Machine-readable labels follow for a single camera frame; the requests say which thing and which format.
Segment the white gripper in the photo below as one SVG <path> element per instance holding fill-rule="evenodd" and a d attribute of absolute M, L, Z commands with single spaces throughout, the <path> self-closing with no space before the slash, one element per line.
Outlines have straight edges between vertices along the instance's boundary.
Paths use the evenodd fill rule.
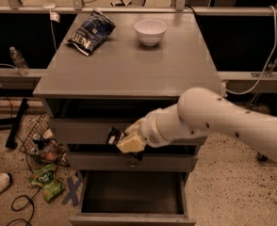
<path fill-rule="evenodd" d="M 151 111 L 144 118 L 129 125 L 124 130 L 125 135 L 118 141 L 117 148 L 122 153 L 138 153 L 145 149 L 146 144 L 153 148 L 160 147 L 162 136 L 159 134 L 156 124 L 156 119 L 160 112 L 160 109 Z M 137 130 L 141 136 L 133 133 Z"/>

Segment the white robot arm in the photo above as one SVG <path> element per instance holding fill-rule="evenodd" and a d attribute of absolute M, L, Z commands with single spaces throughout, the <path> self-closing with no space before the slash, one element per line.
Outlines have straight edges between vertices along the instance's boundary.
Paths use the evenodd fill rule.
<path fill-rule="evenodd" d="M 186 90 L 175 105 L 158 108 L 128 126 L 117 143 L 123 153 L 159 148 L 212 133 L 234 137 L 277 163 L 277 117 L 254 112 L 204 88 Z"/>

